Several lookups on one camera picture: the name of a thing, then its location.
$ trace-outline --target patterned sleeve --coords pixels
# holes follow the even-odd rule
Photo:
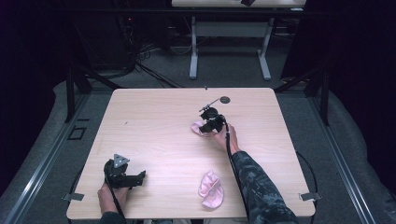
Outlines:
[[[105,212],[102,214],[102,218],[99,224],[124,224],[125,219],[118,213],[115,212]]]
[[[233,164],[246,199],[249,223],[298,223],[270,177],[246,151],[234,153]]]

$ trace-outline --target hand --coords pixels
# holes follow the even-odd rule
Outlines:
[[[233,155],[235,152],[240,151],[241,149],[238,146],[238,139],[236,138],[236,131],[233,125],[228,124],[229,132],[230,132],[230,150]],[[213,137],[219,146],[227,151],[227,139],[226,139],[226,126],[225,124],[222,126],[222,129],[219,133],[210,133],[210,136]]]
[[[117,200],[120,203],[121,210],[124,209],[126,203],[126,195],[128,194],[129,188],[119,188],[113,189]],[[99,205],[102,214],[105,212],[115,212],[118,213],[116,205],[114,204],[113,196],[111,195],[110,188],[106,183],[98,190]]]

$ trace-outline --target pink fabric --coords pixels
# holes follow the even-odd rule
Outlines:
[[[208,208],[217,208],[222,204],[224,189],[220,184],[219,177],[212,170],[202,178],[198,193],[204,198],[202,204]]]
[[[202,121],[195,121],[192,125],[191,128],[195,133],[198,133],[201,136],[208,137],[209,135],[207,133],[202,133],[201,130],[199,130],[200,127],[204,126],[204,123]]]

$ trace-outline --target wooden table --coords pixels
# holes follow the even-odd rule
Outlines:
[[[231,102],[212,106],[235,127],[240,147],[272,178],[296,216],[312,216],[312,202],[299,199],[308,187],[276,96],[265,88],[114,91],[76,188],[85,197],[70,203],[67,216],[101,217],[96,192],[105,163],[117,153],[131,160],[127,175],[147,171],[143,186],[129,191],[127,218],[245,217],[226,152],[191,130],[201,120],[198,111],[221,96]],[[215,210],[204,208],[198,195],[209,170],[224,187],[223,204]]]

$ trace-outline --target person's right hand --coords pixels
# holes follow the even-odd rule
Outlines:
[[[240,151],[241,149],[238,146],[238,139],[236,138],[236,131],[233,125],[228,124],[229,127],[229,132],[230,132],[230,150],[231,154],[234,154],[237,151]],[[226,126],[225,124],[222,126],[222,129],[219,133],[210,133],[210,136],[213,137],[218,145],[227,151],[227,139],[226,139]]]

